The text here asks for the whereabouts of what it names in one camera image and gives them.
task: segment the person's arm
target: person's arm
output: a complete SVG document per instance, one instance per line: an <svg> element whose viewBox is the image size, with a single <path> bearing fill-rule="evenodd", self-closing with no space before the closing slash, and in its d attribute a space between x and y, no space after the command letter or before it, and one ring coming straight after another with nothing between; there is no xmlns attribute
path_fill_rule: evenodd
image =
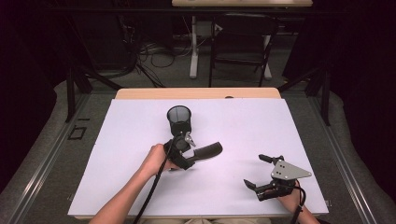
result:
<svg viewBox="0 0 396 224"><path fill-rule="evenodd" d="M157 174L164 159L163 145L158 144L152 147L140 168L126 185L99 210L90 223L123 223L140 190L152 176ZM176 169L178 167L167 161L163 169L168 170L170 168Z"/></svg>
<svg viewBox="0 0 396 224"><path fill-rule="evenodd" d="M296 208L300 203L300 191L294 189L289 195L278 197L277 199L282 203L282 205L294 214ZM312 215L306 206L303 206L303 210L297 218L300 224L319 224L318 220Z"/></svg>

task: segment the white table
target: white table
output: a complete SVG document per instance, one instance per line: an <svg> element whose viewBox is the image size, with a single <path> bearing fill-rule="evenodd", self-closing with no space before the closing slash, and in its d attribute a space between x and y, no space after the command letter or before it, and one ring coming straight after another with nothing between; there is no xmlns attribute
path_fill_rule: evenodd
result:
<svg viewBox="0 0 396 224"><path fill-rule="evenodd" d="M191 110L191 136L197 148L219 141L223 151L187 171L164 172L143 217L291 216L276 199L259 202L245 186L244 179L258 186L272 180L274 165L260 161L259 154L283 155L311 172L300 180L307 192L305 204L315 215L328 213L289 109L279 98L274 88L121 90L108 109L68 215L93 217L127 182L149 148L172 138L166 112L174 105ZM152 180L142 189L130 217L139 212Z"/></svg>
<svg viewBox="0 0 396 224"><path fill-rule="evenodd" d="M172 0L174 7L311 7L312 0ZM196 18L192 16L191 22L192 55L190 78L197 78L198 48L196 37ZM264 77L271 79L268 64L265 67Z"/></svg>

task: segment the office chair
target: office chair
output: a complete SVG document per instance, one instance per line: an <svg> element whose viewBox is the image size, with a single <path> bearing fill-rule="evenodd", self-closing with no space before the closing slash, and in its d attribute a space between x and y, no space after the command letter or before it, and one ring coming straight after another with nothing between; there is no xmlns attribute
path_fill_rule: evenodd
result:
<svg viewBox="0 0 396 224"><path fill-rule="evenodd" d="M254 65L256 66L254 73L260 67L262 69L260 80L252 81L258 83L260 87L277 29L278 24L275 19L260 14L226 13L214 18L209 87L212 86L212 79L228 79L213 77L215 63Z"/></svg>

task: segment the black cable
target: black cable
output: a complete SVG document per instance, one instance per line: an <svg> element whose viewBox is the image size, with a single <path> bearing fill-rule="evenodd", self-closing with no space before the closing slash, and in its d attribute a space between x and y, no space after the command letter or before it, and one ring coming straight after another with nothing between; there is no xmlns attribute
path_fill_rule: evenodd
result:
<svg viewBox="0 0 396 224"><path fill-rule="evenodd" d="M293 218L292 218L292 220L290 222L291 224L295 224L297 222L297 218L300 215L301 211L303 210L303 206L305 204L305 199L306 199L306 194L305 194L305 190L304 189L302 189L301 187L298 187L298 186L295 186L293 188L300 190L300 203L297 206L296 211L294 212L294 216L293 216Z"/></svg>
<svg viewBox="0 0 396 224"><path fill-rule="evenodd" d="M141 47L141 48L143 48L143 49L140 49L140 50L139 50L138 56L139 56L140 62L145 62L145 61L148 59L149 55L150 55L150 54L149 54L149 50L150 50L150 49L149 49L148 45L152 45L152 43L142 44L142 47ZM146 56L146 58L145 58L145 59L141 59L141 58L140 58L141 55Z"/></svg>
<svg viewBox="0 0 396 224"><path fill-rule="evenodd" d="M158 78L157 74L155 74L155 72L152 71L152 69L150 69L149 67L147 67L147 66L144 65L144 64L142 64L142 66L145 68L145 70L149 70L149 71L150 71L150 73L151 73L150 76L159 84L160 87L165 87L165 86L161 83L161 81L160 81L160 79Z"/></svg>
<svg viewBox="0 0 396 224"><path fill-rule="evenodd" d="M143 74L146 75L146 77L151 81L154 87L162 87L165 88L165 86L161 83L161 81L158 79L156 75L151 75L147 72L147 70L143 67L142 64L137 64L136 67L138 68L139 72L142 72Z"/></svg>
<svg viewBox="0 0 396 224"><path fill-rule="evenodd" d="M156 54L160 54L160 53L153 53L153 54L151 54L151 59L150 59L150 63L151 63L151 65L154 66L154 67L157 67L157 68L165 68L165 67L169 67L170 65L172 65L172 64L175 62L175 55L174 55L173 52L163 52L163 53L161 53L161 54L162 54L162 55L169 55L169 56L171 56L171 57L172 57L172 61L171 61L169 64L166 64L166 65L156 65L156 64L154 64L154 61L153 61L154 55L156 55Z"/></svg>
<svg viewBox="0 0 396 224"><path fill-rule="evenodd" d="M149 200L151 199L151 196L152 196L152 194L153 194L155 188L157 187L158 182L160 181L161 174L163 173L163 167L165 167L166 161L168 160L168 156L169 156L169 153L170 153L170 151L171 151L171 147L172 147L173 142L175 141L175 138L176 138L176 137L177 137L177 136L175 136L175 137L172 139L172 142L171 142L171 144L169 145L168 150L166 151L165 159L163 160L163 163L161 164L160 169L158 170L158 173L155 175L155 179L154 179L154 182L153 182L153 184L152 184L151 190L150 190L149 193L148 193L148 197L146 198L145 202L143 203L143 206L142 206L142 208L140 209L139 214L137 214L136 218L134 219L134 224L137 224L137 222L139 221L139 219L142 217L142 215L143 215L143 213L144 213L144 211L145 211L147 205L149 204Z"/></svg>
<svg viewBox="0 0 396 224"><path fill-rule="evenodd" d="M185 36L189 37L188 35L180 35L180 38L183 39ZM190 46L189 51L191 50L191 38L189 39L189 41L185 41L185 45L180 52L174 52L175 56L178 57L178 56L186 56L187 55L187 54L184 55L184 51L186 51L189 46Z"/></svg>

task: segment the dark curtain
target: dark curtain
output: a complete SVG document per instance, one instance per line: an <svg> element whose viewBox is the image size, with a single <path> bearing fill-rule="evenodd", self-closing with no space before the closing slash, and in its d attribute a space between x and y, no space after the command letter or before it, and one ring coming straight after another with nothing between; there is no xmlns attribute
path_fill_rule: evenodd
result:
<svg viewBox="0 0 396 224"><path fill-rule="evenodd" d="M0 3L0 190L18 170L65 79L53 38L29 1Z"/></svg>
<svg viewBox="0 0 396 224"><path fill-rule="evenodd" d="M378 185L396 202L396 3L316 0L314 7L349 12L342 20L308 19L284 76L296 78L330 62L331 91L344 101L354 147Z"/></svg>

